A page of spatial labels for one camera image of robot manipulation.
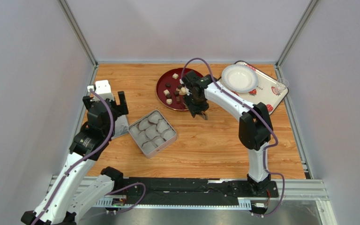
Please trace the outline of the square tin box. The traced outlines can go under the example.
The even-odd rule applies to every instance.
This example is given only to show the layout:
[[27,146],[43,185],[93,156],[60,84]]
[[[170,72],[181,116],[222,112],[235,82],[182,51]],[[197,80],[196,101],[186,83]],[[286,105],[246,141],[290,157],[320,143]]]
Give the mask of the square tin box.
[[177,132],[159,110],[143,116],[128,127],[146,158],[152,158],[177,140]]

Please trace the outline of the metal tongs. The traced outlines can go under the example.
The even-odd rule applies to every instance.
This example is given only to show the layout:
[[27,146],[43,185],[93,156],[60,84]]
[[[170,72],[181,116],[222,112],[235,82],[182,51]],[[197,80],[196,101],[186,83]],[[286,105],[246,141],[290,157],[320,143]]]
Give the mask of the metal tongs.
[[204,120],[207,120],[208,115],[205,111],[208,110],[209,104],[207,103],[204,90],[198,87],[185,89],[186,95],[183,96],[184,105],[187,107],[192,117],[195,118],[198,115]]

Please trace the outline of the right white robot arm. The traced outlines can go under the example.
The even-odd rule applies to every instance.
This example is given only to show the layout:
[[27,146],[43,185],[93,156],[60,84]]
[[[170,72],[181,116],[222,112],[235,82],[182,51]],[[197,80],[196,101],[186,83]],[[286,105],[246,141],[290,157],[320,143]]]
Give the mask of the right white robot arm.
[[267,153],[273,126],[266,105],[252,104],[237,96],[211,75],[199,77],[194,72],[184,75],[180,81],[186,89],[184,104],[192,117],[207,119],[208,102],[214,102],[239,123],[239,140],[248,150],[249,171],[247,180],[256,189],[264,189],[270,182],[267,172]]

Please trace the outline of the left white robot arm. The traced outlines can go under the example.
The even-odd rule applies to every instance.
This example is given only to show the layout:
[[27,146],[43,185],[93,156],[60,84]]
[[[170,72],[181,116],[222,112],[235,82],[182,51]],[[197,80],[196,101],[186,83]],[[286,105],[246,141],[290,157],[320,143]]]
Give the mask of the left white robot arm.
[[128,115],[123,91],[118,92],[118,102],[105,90],[89,91],[92,96],[82,99],[87,120],[74,136],[64,166],[50,191],[35,210],[22,215],[21,222],[25,225],[76,225],[94,203],[114,190],[123,178],[122,172],[107,167],[95,185],[75,196],[81,181],[114,137],[117,119]]

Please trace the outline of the white round chocolate centre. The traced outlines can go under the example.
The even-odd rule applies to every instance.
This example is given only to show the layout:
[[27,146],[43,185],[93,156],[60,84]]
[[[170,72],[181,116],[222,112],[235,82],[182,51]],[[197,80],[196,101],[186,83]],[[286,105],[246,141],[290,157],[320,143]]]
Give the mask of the white round chocolate centre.
[[187,94],[187,89],[186,89],[185,87],[182,87],[182,88],[180,89],[180,94],[181,94],[181,95],[186,95],[186,94]]

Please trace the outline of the white chocolate lower left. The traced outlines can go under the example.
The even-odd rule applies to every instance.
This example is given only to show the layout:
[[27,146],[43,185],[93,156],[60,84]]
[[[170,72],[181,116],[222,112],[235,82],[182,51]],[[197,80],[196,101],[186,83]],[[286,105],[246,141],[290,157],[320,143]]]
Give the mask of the white chocolate lower left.
[[169,105],[171,105],[172,102],[173,102],[172,99],[167,99],[167,100],[166,100],[166,103],[169,104]]

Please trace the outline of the white square chocolate top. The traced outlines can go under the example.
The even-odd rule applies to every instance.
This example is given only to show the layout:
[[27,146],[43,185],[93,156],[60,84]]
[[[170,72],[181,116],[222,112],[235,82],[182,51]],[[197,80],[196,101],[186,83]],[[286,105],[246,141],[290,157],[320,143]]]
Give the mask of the white square chocolate top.
[[178,77],[179,77],[179,75],[176,74],[176,73],[174,73],[174,74],[172,75],[172,78],[173,78],[173,79],[178,79]]

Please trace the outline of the silver tin lid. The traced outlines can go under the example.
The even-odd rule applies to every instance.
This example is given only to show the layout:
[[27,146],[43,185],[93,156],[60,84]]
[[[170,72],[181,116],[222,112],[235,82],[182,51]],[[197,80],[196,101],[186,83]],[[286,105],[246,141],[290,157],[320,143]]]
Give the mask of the silver tin lid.
[[118,138],[128,133],[129,121],[127,115],[122,115],[115,121],[114,134],[111,139]]

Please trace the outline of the red round tray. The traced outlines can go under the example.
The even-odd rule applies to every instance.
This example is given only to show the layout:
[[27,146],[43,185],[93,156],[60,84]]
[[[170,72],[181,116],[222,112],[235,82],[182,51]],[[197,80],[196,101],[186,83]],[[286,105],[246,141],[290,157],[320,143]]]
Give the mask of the red round tray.
[[[180,94],[180,74],[182,72],[183,68],[175,68],[171,69],[167,72],[164,72],[161,77],[158,79],[156,87],[155,87],[155,93],[159,99],[159,101],[165,105],[166,107],[175,110],[175,111],[187,111],[187,107],[184,105],[183,95]],[[176,73],[179,75],[178,79],[173,79],[172,75]],[[166,83],[170,83],[171,87],[167,88],[165,86]],[[172,95],[172,104],[169,105],[166,103],[166,95],[164,94],[164,90],[169,90],[170,94]],[[176,96],[180,97],[180,103],[176,103]]]

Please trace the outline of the white paper bowl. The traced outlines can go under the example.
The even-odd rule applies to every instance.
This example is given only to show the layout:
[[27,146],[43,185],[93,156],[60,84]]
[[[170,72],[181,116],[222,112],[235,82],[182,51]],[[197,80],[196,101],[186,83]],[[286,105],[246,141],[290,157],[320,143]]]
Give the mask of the white paper bowl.
[[221,74],[222,83],[230,90],[238,93],[252,91],[258,85],[258,75],[250,67],[233,64],[227,66]]

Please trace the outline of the strawberry pattern tray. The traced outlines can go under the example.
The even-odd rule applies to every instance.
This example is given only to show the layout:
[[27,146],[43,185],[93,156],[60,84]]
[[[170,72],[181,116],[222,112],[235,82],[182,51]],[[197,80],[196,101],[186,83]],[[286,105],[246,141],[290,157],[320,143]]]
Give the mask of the strawberry pattern tray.
[[228,87],[226,87],[221,80],[221,77],[219,79],[222,86],[226,87],[229,91],[233,92],[235,95],[239,96],[242,99],[247,100],[248,102],[257,104],[257,103],[264,103],[269,111],[269,114],[272,114],[274,110],[279,106],[281,101],[285,98],[285,96],[288,94],[289,89],[285,89],[281,94],[276,94],[274,92],[274,86],[277,82],[276,79],[268,76],[261,70],[253,67],[252,65],[244,62],[244,61],[237,61],[234,64],[244,65],[252,68],[258,75],[258,85],[255,89],[253,89],[250,92],[247,93],[238,93],[235,91],[230,90]]

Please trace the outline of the clear plastic cup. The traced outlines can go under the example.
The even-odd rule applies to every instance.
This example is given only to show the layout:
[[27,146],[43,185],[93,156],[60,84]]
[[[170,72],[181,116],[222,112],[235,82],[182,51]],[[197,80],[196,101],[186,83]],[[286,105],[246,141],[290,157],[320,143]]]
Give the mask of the clear plastic cup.
[[274,86],[274,92],[276,94],[281,94],[289,86],[289,81],[285,78],[277,79],[277,82]]

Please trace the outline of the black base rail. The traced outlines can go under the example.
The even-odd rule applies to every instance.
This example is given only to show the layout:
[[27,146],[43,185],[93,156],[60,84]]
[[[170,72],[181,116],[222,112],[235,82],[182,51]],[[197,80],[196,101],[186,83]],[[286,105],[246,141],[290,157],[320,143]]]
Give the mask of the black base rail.
[[115,189],[127,187],[121,193],[127,198],[126,203],[135,203],[142,196],[142,187],[130,187],[134,183],[146,186],[141,200],[144,205],[236,206],[239,198],[267,200],[280,196],[274,181],[261,191],[254,191],[247,180],[130,177],[115,185]]

